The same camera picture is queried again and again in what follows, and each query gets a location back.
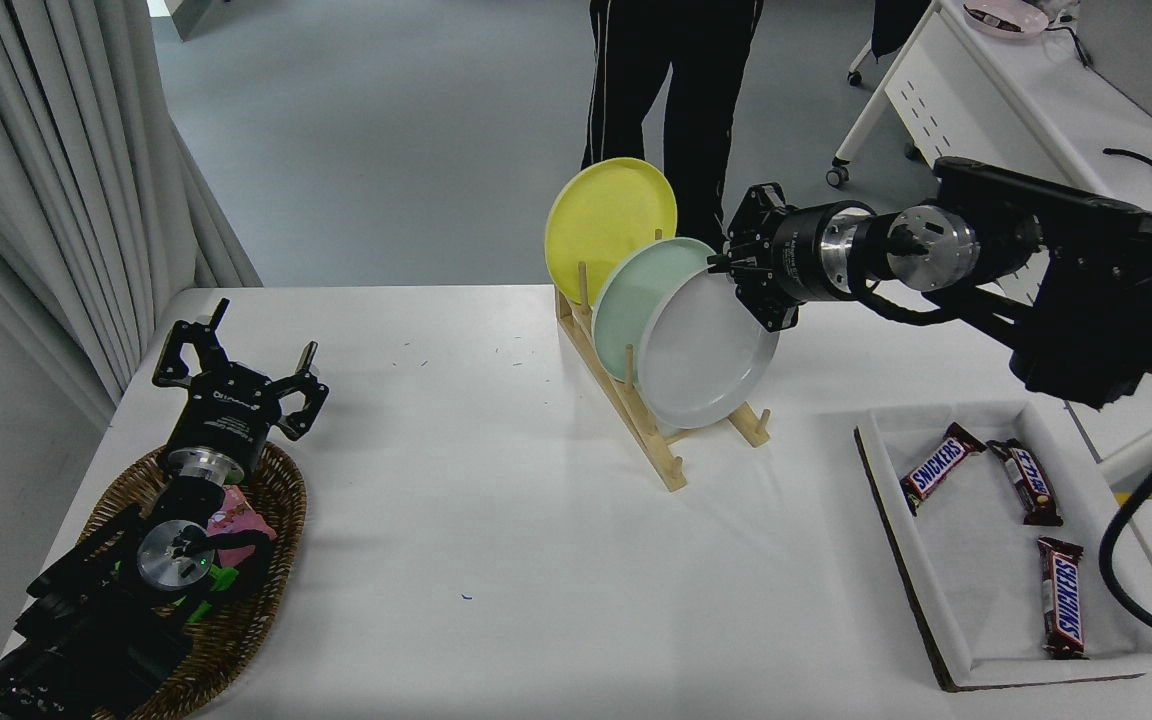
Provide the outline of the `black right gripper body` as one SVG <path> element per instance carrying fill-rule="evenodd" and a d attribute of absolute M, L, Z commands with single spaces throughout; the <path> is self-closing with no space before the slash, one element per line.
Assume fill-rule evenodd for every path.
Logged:
<path fill-rule="evenodd" d="M 791 301 L 833 301 L 831 285 L 820 259 L 820 237 L 832 217 L 831 205 L 788 211 L 772 241 L 772 266 L 776 285 Z"/>

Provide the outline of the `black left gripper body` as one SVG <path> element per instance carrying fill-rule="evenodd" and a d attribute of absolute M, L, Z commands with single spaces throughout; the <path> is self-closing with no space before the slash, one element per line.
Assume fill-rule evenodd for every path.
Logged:
<path fill-rule="evenodd" d="M 189 379 L 188 400 L 169 435 L 170 454 L 210 450 L 237 464 L 256 464 L 270 429 L 282 416 L 270 396 L 270 377 L 225 365 Z"/>

